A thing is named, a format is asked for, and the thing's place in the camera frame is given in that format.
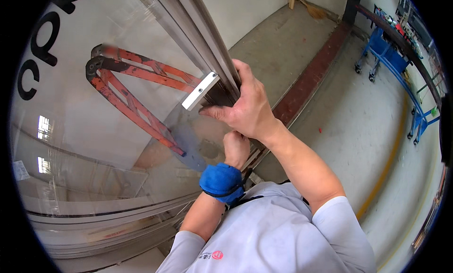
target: broom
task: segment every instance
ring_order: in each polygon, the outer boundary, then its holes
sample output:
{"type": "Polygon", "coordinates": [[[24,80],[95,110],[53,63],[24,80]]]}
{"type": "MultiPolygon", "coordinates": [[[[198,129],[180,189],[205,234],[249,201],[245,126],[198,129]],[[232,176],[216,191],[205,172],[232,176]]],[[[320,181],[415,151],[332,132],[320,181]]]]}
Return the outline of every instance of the broom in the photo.
{"type": "Polygon", "coordinates": [[[322,10],[320,8],[316,8],[316,7],[312,6],[312,5],[309,5],[304,0],[298,0],[298,1],[302,2],[303,5],[305,5],[307,7],[309,15],[311,15],[314,19],[322,19],[322,18],[327,16],[327,13],[324,10],[322,10]]]}

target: blue wristband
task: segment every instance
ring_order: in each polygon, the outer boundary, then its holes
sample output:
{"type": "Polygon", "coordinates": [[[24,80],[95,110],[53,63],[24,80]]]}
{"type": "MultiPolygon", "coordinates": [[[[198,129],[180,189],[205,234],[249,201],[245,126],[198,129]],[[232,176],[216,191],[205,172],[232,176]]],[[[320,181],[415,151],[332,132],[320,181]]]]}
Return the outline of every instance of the blue wristband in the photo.
{"type": "Polygon", "coordinates": [[[224,163],[208,165],[201,174],[200,187],[208,195],[227,204],[244,193],[241,171],[224,163]]]}

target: shirt sleeve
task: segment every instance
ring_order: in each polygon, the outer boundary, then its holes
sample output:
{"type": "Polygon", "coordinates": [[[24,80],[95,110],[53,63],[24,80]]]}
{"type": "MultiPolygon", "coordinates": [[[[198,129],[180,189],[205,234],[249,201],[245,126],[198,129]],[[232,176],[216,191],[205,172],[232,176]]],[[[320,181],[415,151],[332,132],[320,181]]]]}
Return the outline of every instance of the shirt sleeve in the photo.
{"type": "Polygon", "coordinates": [[[344,196],[337,196],[316,211],[313,225],[326,238],[350,272],[376,272],[373,248],[344,196]]]}
{"type": "Polygon", "coordinates": [[[198,258],[205,241],[190,231],[180,231],[174,237],[173,246],[156,273],[183,273],[198,258]]]}

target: blue metal cart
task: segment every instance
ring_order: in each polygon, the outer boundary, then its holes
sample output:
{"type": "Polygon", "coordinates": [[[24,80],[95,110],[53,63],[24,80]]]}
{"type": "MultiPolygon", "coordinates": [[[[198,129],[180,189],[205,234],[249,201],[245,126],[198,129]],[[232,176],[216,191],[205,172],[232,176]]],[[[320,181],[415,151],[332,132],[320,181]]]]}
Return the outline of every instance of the blue metal cart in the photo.
{"type": "MultiPolygon", "coordinates": [[[[385,13],[382,10],[376,9],[377,15],[382,18],[385,18],[385,13]]],[[[392,74],[396,77],[399,83],[403,86],[406,90],[407,94],[411,98],[412,102],[414,103],[414,108],[412,109],[412,126],[411,131],[407,134],[407,138],[411,139],[414,136],[415,129],[417,129],[417,136],[414,139],[414,145],[417,145],[420,141],[420,137],[423,132],[426,130],[428,125],[435,123],[439,120],[439,116],[434,118],[431,121],[428,121],[426,117],[431,113],[431,110],[427,112],[423,112],[422,107],[420,106],[419,101],[417,100],[416,96],[412,93],[410,87],[402,77],[402,72],[406,69],[406,67],[411,63],[407,57],[402,57],[396,48],[396,45],[391,43],[390,41],[383,38],[383,30],[378,26],[375,27],[373,33],[371,34],[370,41],[366,44],[365,49],[358,61],[355,63],[355,70],[357,73],[361,73],[361,63],[362,59],[367,56],[368,51],[370,51],[375,57],[376,60],[372,69],[370,70],[370,74],[368,79],[371,82],[375,81],[377,68],[379,63],[383,63],[392,74]]]]}

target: concrete floor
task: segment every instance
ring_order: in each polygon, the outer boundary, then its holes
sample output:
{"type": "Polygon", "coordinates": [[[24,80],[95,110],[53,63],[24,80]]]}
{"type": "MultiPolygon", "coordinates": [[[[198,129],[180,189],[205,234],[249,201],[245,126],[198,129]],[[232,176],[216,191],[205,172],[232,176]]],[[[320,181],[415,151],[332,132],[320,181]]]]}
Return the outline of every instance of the concrete floor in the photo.
{"type": "MultiPolygon", "coordinates": [[[[360,39],[348,38],[319,90],[290,128],[337,174],[355,212],[378,181],[392,151],[405,96],[388,69],[379,71],[375,83],[368,80],[371,56],[362,74],[354,71],[362,46],[360,39]]],[[[276,183],[287,179],[271,153],[255,172],[276,183]]]]}
{"type": "MultiPolygon", "coordinates": [[[[411,242],[439,186],[443,167],[439,124],[430,126],[417,146],[406,138],[413,104],[386,67],[380,67],[375,83],[368,80],[374,62],[371,55],[362,74],[355,73],[354,62],[364,46],[360,39],[348,38],[326,79],[290,130],[340,178],[373,247],[378,271],[398,272],[412,256],[411,242]]],[[[408,66],[408,72],[415,89],[424,85],[416,69],[408,66]]],[[[428,93],[422,108],[427,111],[433,105],[428,93]]],[[[277,183],[287,179],[272,153],[255,168],[255,173],[277,183]]]]}
{"type": "Polygon", "coordinates": [[[231,49],[234,59],[248,63],[263,84],[273,107],[329,38],[337,24],[313,19],[299,2],[277,10],[231,49]]]}

